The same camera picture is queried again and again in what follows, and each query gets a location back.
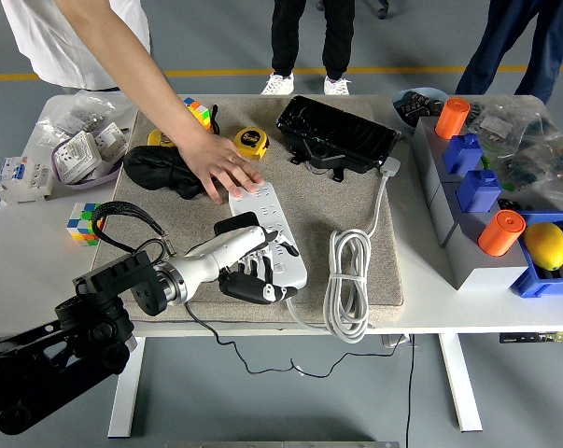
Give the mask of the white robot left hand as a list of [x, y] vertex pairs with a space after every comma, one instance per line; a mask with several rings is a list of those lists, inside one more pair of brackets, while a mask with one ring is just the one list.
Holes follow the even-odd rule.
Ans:
[[[299, 252], [279, 231], [262, 226], [248, 226], [224, 232], [198, 245], [184, 257], [171, 257], [157, 268], [165, 298], [185, 303], [202, 283], [218, 281], [220, 291], [230, 297], [256, 304], [284, 301], [298, 294], [305, 285], [276, 285], [273, 283], [272, 255], [268, 244], [274, 242], [286, 248], [291, 256]], [[231, 272], [235, 263], [263, 262], [262, 276], [244, 271]]]

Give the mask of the person's left hand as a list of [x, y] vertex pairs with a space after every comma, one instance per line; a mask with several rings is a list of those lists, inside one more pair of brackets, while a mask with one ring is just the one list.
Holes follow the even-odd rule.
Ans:
[[215, 181], [232, 196], [241, 197], [244, 188], [254, 192], [264, 182], [262, 174], [244, 160], [231, 140], [199, 129], [177, 143], [181, 158], [201, 181], [205, 192], [216, 204], [223, 200]]

